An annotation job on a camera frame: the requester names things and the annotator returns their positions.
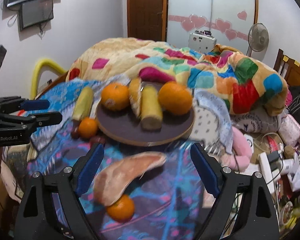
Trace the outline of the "small back mandarin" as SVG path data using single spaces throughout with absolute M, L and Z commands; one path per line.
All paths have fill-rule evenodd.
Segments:
M 95 119 L 86 117 L 84 118 L 78 127 L 79 135 L 82 139 L 90 139 L 96 135 L 98 131 L 98 123 Z

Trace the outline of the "brown wooden door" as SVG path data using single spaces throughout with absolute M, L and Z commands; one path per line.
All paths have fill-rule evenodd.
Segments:
M 166 41 L 168 0 L 127 0 L 127 35 Z

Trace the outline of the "dark purple round plate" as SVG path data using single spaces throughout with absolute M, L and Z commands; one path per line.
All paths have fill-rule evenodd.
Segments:
M 96 118 L 100 130 L 113 140 L 133 146 L 163 145 L 191 130 L 192 95 L 174 81 L 110 83 L 102 89 Z

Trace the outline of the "colourful patchwork blanket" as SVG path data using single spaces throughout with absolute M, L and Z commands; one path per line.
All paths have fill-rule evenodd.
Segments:
M 245 114 L 263 106 L 269 116 L 276 116 L 286 104 L 284 78 L 261 61 L 220 44 L 204 54 L 166 42 L 108 38 L 87 49 L 72 64 L 66 80 L 106 81 L 119 74 L 134 79 L 151 70 L 168 81 L 207 90 L 225 101 L 230 114 Z

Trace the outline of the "sugarcane piece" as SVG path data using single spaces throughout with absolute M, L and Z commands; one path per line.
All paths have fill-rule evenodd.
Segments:
M 91 87 L 84 87 L 76 101 L 72 120 L 82 121 L 90 116 L 91 107 L 93 105 L 94 92 Z
M 141 127 L 146 131 L 161 129 L 163 119 L 158 93 L 154 86 L 146 85 L 141 91 Z

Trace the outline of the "pink patterned pillow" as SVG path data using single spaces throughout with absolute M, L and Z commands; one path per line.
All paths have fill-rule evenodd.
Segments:
M 290 114 L 282 118 L 278 133 L 286 145 L 295 147 L 300 141 L 300 125 Z

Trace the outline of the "pomelo segment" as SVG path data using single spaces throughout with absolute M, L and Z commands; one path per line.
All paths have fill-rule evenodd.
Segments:
M 141 83 L 141 79 L 137 77 L 131 80 L 128 87 L 130 105 L 137 119 L 141 114 Z
M 166 160 L 162 152 L 142 152 L 112 163 L 94 178 L 94 200 L 104 206 L 113 205 L 135 178 L 161 167 Z

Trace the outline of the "small black wall monitor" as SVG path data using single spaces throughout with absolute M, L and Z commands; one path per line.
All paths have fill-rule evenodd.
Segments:
M 19 9 L 19 30 L 52 20 L 53 0 L 31 0 L 21 3 Z

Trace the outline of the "large orange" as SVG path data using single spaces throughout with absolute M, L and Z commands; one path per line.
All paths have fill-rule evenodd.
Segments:
M 174 81 L 165 83 L 158 92 L 161 107 L 173 115 L 187 114 L 192 108 L 192 95 L 189 90 Z

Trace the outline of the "small mandarin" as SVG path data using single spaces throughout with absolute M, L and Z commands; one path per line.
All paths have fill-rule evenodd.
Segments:
M 84 118 L 78 127 L 79 135 L 82 139 L 90 139 L 96 135 L 98 131 L 98 123 L 95 119 L 86 117 Z
M 117 222 L 129 221 L 135 211 L 135 205 L 129 195 L 123 194 L 113 205 L 106 207 L 108 216 Z

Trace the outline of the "stickered orange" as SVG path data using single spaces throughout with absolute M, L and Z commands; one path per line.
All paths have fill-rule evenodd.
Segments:
M 111 111 L 121 111 L 130 105 L 128 87 L 110 83 L 101 92 L 101 104 Z

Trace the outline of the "wardrobe with heart decals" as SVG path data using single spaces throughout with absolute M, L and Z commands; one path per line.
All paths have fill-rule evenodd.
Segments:
M 256 0 L 168 0 L 166 40 L 183 48 L 191 33 L 207 30 L 218 44 L 246 53 L 256 20 Z

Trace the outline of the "patterned blue purple cloth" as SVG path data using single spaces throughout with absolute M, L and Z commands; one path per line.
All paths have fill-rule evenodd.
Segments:
M 27 145 L 4 150 L 3 159 L 14 180 L 14 189 L 22 196 L 33 172 L 57 173 L 89 150 L 89 142 L 70 135 L 75 102 L 85 87 L 94 92 L 94 104 L 100 100 L 103 81 L 74 79 L 48 91 L 49 111 L 59 111 L 63 121 L 39 128 Z M 217 140 L 232 145 L 231 120 L 226 104 L 202 89 L 194 91 L 195 122 L 190 135 L 154 150 L 167 155 L 166 163 L 136 178 L 126 189 L 134 204 L 133 218 L 126 223 L 112 220 L 105 208 L 94 201 L 93 189 L 80 198 L 91 226 L 104 239 L 192 239 L 205 220 L 202 208 L 203 184 L 190 158 L 195 142 L 208 145 Z

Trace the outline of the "white power strip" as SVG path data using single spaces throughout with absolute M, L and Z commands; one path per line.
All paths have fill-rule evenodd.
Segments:
M 273 175 L 270 168 L 270 164 L 268 161 L 267 154 L 265 152 L 262 152 L 258 156 L 258 162 L 260 167 L 260 172 L 262 173 L 264 180 L 268 186 L 269 192 L 271 195 L 275 193 L 275 186 L 273 183 Z

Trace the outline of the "pink plush toy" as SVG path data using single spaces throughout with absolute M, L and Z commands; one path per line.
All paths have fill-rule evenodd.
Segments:
M 250 144 L 243 133 L 236 127 L 232 127 L 232 132 L 232 149 L 234 150 L 234 153 L 223 154 L 221 156 L 221 165 L 228 166 L 235 171 L 244 172 L 250 164 L 253 153 Z

